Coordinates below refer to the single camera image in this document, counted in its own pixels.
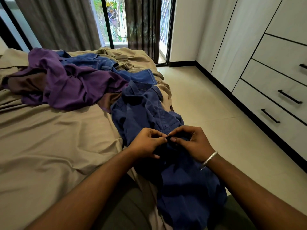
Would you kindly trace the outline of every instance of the wardrobe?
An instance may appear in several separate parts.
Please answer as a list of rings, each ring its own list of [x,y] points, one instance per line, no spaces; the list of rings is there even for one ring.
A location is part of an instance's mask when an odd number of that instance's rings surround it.
[[[211,13],[198,64],[306,162],[307,0],[214,0]]]

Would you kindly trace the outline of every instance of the black baseboard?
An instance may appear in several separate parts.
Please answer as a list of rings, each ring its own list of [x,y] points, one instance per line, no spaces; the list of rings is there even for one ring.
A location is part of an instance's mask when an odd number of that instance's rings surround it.
[[[169,67],[184,67],[184,66],[195,66],[196,61],[175,61],[175,62],[169,62]]]
[[[217,86],[241,111],[244,112],[268,137],[270,137],[302,170],[307,173],[307,161],[302,158],[293,148],[291,148],[283,139],[272,131],[263,121],[261,121],[253,112],[243,105],[233,94],[223,86],[215,77],[195,61],[195,66],[206,76],[214,85]]]

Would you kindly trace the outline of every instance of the bracelet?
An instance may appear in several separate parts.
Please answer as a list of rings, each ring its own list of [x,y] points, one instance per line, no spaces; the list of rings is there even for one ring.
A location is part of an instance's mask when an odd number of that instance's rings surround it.
[[[206,164],[207,164],[216,154],[218,154],[218,153],[219,153],[218,151],[215,151],[211,156],[209,156],[208,159],[205,160],[204,163],[202,163],[201,169],[200,169],[200,170],[202,170],[203,168],[205,168],[205,167],[206,167]]]

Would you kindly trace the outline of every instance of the gray curtain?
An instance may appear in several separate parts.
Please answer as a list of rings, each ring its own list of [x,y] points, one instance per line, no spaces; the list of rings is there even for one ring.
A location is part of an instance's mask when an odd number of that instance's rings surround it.
[[[125,0],[128,48],[144,50],[159,60],[162,0]]]
[[[43,48],[100,48],[90,0],[15,0]]]

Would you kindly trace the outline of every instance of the person's right hand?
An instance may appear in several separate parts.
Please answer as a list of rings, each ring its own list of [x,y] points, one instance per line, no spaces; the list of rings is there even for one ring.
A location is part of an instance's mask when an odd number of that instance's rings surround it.
[[[183,146],[197,161],[204,162],[215,152],[215,150],[211,147],[204,131],[200,127],[182,125],[171,131],[169,135],[175,135],[181,131],[185,131],[192,135],[190,141],[177,137],[172,137],[171,141]]]

